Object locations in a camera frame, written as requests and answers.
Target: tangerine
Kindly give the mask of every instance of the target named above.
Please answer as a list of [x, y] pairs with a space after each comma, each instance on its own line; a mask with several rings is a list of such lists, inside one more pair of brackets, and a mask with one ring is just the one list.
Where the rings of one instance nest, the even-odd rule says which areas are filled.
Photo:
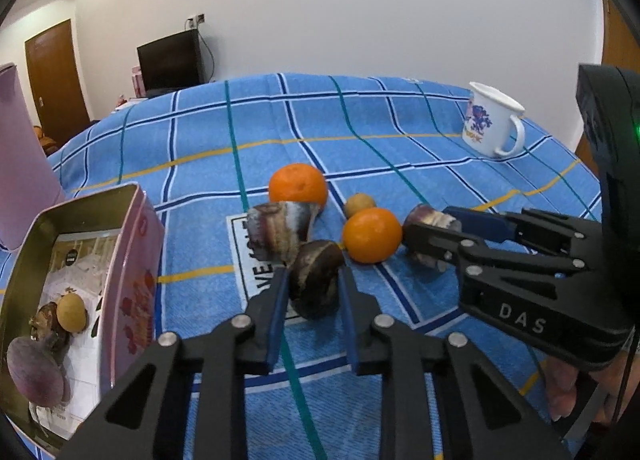
[[270, 202], [314, 202], [324, 208], [329, 189], [324, 176], [309, 164], [289, 164], [269, 180]]
[[398, 250], [402, 225], [389, 209], [370, 207], [347, 220], [342, 229], [342, 242], [356, 262], [383, 262]]

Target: bed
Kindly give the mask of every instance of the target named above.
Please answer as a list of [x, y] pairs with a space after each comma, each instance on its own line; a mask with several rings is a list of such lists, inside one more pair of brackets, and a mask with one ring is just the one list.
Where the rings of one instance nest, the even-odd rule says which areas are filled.
[[[242, 249], [242, 217], [268, 201], [271, 174], [291, 162], [316, 166], [329, 183], [316, 238], [340, 240], [342, 207], [356, 192], [372, 195], [401, 221], [420, 202], [440, 210], [533, 207], [600, 219], [595, 177], [530, 119], [524, 119], [526, 147], [512, 158], [491, 160], [468, 149], [460, 137], [468, 96], [464, 88], [405, 78], [247, 77], [115, 112], [49, 161], [68, 196], [141, 184], [166, 227], [156, 335], [172, 330], [190, 337], [241, 312], [259, 291], [264, 274], [255, 273]], [[0, 286], [12, 265], [0, 253]], [[353, 270], [361, 290], [416, 331], [465, 333], [548, 420], [525, 345], [458, 309], [453, 271], [420, 268], [402, 249], [382, 264]], [[341, 335], [339, 318], [287, 321], [285, 341], [303, 397], [293, 395], [292, 366], [283, 357], [271, 375], [246, 379], [252, 459], [378, 457], [380, 379], [350, 372]], [[427, 384], [433, 400], [429, 376]], [[192, 400], [188, 447], [197, 383]], [[432, 411], [440, 453], [433, 404]]]

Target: stuffed toy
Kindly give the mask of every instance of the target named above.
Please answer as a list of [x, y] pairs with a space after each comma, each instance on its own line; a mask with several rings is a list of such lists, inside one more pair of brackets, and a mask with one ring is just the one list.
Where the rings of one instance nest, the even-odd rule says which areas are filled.
[[35, 133], [36, 136], [38, 137], [38, 141], [40, 142], [40, 145], [42, 146], [42, 151], [44, 151], [45, 155], [49, 156], [51, 154], [54, 154], [57, 150], [59, 150], [58, 145], [56, 144], [56, 141], [50, 138], [49, 136], [46, 136], [40, 126], [34, 126], [33, 133]]

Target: white wall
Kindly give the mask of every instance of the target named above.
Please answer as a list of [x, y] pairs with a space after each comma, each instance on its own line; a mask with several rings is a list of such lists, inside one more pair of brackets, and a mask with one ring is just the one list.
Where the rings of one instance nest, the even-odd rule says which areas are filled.
[[271, 71], [475, 80], [511, 94], [571, 147], [582, 131], [577, 64], [602, 51], [602, 0], [77, 0], [97, 117], [133, 94], [136, 47], [199, 12], [219, 80]]
[[[87, 97], [78, 56], [75, 11], [76, 0], [34, 0], [33, 5], [21, 8], [17, 12], [8, 15], [2, 26], [0, 26], [0, 64], [14, 62], [17, 66], [22, 93], [33, 124], [40, 125], [41, 122], [38, 119], [33, 94], [31, 93], [24, 42], [62, 21], [71, 20], [78, 77], [80, 78], [82, 93], [85, 99]], [[93, 119], [90, 105], [87, 100], [85, 102], [87, 103], [89, 116]]]

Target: finger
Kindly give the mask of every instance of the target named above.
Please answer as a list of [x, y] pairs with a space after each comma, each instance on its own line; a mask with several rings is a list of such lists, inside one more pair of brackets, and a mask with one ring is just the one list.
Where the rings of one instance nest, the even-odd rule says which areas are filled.
[[613, 413], [616, 411], [616, 396], [608, 396], [607, 400], [604, 401], [604, 420], [603, 424], [609, 426], [613, 419]]
[[[613, 405], [615, 406], [615, 399], [618, 397], [620, 391], [620, 384], [622, 383], [622, 377], [625, 369], [626, 358], [628, 354], [626, 352], [619, 353], [614, 361], [604, 370], [600, 372], [593, 372], [591, 377], [597, 380], [600, 385], [612, 395], [614, 399]], [[626, 405], [631, 400], [631, 397], [636, 391], [636, 387], [640, 382], [640, 360], [636, 355], [631, 367], [631, 373], [629, 375], [628, 382], [626, 384], [626, 390], [622, 399], [622, 407], [626, 408]]]
[[604, 411], [604, 407], [598, 410], [598, 413], [596, 413], [596, 416], [593, 417], [593, 421], [597, 422], [598, 424], [604, 424], [606, 426], [608, 426], [609, 423], [611, 422], [611, 420], [607, 418], [607, 414]]
[[545, 364], [545, 376], [547, 380], [555, 382], [561, 390], [568, 392], [575, 386], [578, 369], [560, 359], [549, 357]]
[[551, 383], [546, 390], [551, 420], [555, 422], [560, 417], [569, 416], [574, 410], [576, 396], [575, 386], [565, 392], [558, 385]]

